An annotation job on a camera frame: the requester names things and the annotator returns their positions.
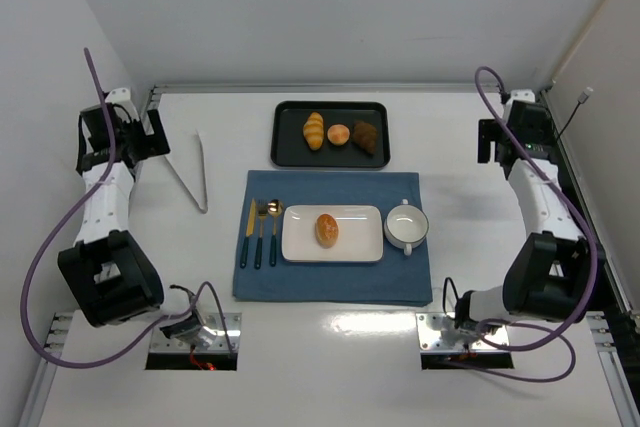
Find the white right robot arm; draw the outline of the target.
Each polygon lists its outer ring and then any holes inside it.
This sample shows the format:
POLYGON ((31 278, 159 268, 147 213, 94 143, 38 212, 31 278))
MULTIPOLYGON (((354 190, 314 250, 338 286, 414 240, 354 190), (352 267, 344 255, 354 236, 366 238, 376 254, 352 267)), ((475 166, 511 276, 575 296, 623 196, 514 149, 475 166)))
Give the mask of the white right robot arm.
POLYGON ((496 120, 487 119, 479 122, 478 161, 487 163, 495 146, 493 159, 516 194, 527 239, 500 286, 468 291, 456 302, 454 326, 471 332, 484 322, 485 333, 520 319, 578 322, 584 312, 574 312, 586 291, 591 256, 586 234, 556 194, 562 183, 551 119, 542 105, 516 96, 505 102, 503 119, 532 161, 516 151, 496 120))

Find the round bread roll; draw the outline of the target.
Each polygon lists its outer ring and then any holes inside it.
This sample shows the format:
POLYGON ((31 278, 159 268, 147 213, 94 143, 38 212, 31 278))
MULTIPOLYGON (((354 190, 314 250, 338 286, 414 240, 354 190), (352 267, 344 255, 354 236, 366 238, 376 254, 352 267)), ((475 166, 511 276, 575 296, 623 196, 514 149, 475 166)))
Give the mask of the round bread roll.
POLYGON ((324 248, 333 247, 339 237, 339 225, 330 214, 321 214, 315 222, 315 235, 319 244, 324 248))

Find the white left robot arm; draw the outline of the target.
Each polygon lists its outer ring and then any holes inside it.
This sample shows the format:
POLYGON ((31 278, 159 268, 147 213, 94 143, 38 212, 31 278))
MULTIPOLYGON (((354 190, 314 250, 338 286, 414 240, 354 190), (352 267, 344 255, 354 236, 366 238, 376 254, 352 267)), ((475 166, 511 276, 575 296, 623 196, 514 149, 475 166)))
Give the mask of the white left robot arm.
POLYGON ((108 96, 115 135, 115 162, 102 179, 110 155, 107 124, 99 105, 78 119, 76 171, 85 188, 97 191, 83 207, 74 245, 58 254, 58 267, 86 320, 94 327, 117 325, 150 313, 164 302, 159 273, 129 231, 129 201, 137 165, 170 152, 156 111, 145 132, 129 100, 108 96))

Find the metal tongs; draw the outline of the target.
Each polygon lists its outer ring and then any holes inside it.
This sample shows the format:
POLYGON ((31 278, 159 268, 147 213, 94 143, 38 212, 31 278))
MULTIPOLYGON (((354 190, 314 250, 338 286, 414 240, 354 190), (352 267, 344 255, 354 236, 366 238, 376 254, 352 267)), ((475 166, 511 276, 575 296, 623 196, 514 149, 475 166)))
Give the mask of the metal tongs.
POLYGON ((209 211, 205 143, 198 130, 175 130, 164 162, 187 199, 200 214, 209 211))

